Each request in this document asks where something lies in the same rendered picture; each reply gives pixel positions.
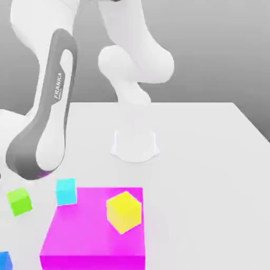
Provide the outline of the small yellow cube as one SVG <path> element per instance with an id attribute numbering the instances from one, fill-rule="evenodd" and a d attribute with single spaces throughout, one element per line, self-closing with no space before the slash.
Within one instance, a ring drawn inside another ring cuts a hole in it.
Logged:
<path id="1" fill-rule="evenodd" d="M 119 234 L 142 223 L 142 203 L 128 191 L 106 201 L 107 220 Z"/>

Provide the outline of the small cyan cube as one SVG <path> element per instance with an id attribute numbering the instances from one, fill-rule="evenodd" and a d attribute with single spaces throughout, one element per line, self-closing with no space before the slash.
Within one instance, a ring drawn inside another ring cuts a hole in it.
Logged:
<path id="1" fill-rule="evenodd" d="M 76 183 L 74 178 L 56 181 L 56 201 L 58 206 L 76 204 Z"/>

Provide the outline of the small green cube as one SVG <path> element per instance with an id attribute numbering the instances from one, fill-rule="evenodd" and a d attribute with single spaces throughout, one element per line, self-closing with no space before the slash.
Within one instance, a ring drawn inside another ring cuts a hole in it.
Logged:
<path id="1" fill-rule="evenodd" d="M 32 210 L 32 202 L 25 188 L 19 188 L 8 192 L 7 199 L 14 216 Z"/>

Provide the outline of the small blue cube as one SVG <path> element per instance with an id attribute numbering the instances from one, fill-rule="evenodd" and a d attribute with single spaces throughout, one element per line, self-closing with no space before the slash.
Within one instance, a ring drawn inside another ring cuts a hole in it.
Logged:
<path id="1" fill-rule="evenodd" d="M 13 270 L 9 252 L 0 252 L 0 270 Z"/>

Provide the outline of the large magenta box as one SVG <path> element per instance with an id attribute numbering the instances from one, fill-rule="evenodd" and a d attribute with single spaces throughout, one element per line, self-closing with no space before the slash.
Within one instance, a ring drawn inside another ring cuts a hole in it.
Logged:
<path id="1" fill-rule="evenodd" d="M 119 234 L 107 220 L 106 200 L 141 187 L 79 187 L 77 203 L 58 206 L 44 240 L 43 270 L 146 270 L 144 225 Z"/>

